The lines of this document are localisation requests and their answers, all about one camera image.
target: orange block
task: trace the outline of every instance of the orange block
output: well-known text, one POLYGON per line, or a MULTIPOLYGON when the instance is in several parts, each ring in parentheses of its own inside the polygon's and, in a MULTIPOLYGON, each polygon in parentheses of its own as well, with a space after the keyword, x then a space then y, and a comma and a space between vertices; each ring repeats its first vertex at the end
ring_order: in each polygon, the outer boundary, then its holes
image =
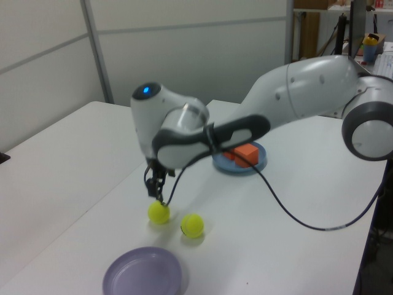
POLYGON ((253 146, 250 143, 244 144, 242 146, 238 146, 235 148, 235 163, 243 168, 248 168, 250 165, 240 159, 237 154, 245 158, 248 162, 253 165, 257 165, 259 161, 259 150, 256 146, 253 146))
POLYGON ((227 157, 228 159, 230 159, 231 161, 233 161, 235 159, 235 155, 231 154, 230 152, 223 152, 222 153, 225 157, 227 157))

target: blue cup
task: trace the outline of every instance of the blue cup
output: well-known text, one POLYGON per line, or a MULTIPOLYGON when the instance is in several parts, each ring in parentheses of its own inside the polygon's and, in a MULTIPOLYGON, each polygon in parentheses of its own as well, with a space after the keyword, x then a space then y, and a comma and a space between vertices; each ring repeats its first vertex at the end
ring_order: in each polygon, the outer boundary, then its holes
POLYGON ((376 45, 363 45, 363 61, 374 62, 376 45))

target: plastic plate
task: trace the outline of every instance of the plastic plate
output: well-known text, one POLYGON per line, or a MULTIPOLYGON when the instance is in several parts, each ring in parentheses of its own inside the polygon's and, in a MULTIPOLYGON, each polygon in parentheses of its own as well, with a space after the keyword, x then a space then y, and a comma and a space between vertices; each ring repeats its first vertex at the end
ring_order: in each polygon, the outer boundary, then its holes
POLYGON ((156 247, 132 250, 117 258, 105 273, 104 295, 175 295, 180 290, 179 261, 156 247))
MULTIPOLYGON (((262 171, 268 163, 266 150, 259 143, 252 142, 251 144, 253 146, 256 146, 259 150, 259 161, 258 161, 258 164, 255 165, 255 167, 259 171, 262 171)), ((235 161, 228 159, 223 154, 213 155, 212 158, 213 158, 213 165, 216 168, 218 168, 219 170, 223 170, 223 171, 230 172, 230 173, 245 173, 245 172, 249 173, 249 172, 254 171, 254 169, 252 169, 252 167, 243 168, 243 167, 238 166, 235 163, 235 161)))

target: wall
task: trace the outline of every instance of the wall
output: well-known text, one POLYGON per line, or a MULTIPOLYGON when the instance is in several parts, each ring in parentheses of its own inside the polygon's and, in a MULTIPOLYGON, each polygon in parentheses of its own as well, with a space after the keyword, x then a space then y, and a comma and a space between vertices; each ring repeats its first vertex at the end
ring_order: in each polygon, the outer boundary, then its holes
POLYGON ((79 0, 0 1, 0 151, 104 101, 79 0))
POLYGON ((241 102, 284 64, 287 0, 90 0, 91 21, 116 104, 157 81, 172 91, 241 102))

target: tennis ball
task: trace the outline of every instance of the tennis ball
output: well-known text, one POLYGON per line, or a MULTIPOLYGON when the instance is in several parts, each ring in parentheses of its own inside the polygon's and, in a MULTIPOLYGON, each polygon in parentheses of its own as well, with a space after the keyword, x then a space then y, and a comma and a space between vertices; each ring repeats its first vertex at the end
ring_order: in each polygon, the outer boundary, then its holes
POLYGON ((197 214, 187 214, 183 217, 180 228, 188 238, 197 238, 203 233, 203 219, 197 214))
POLYGON ((155 201, 149 206, 147 215, 153 223, 163 224, 169 220, 169 207, 162 205, 160 201, 155 201))

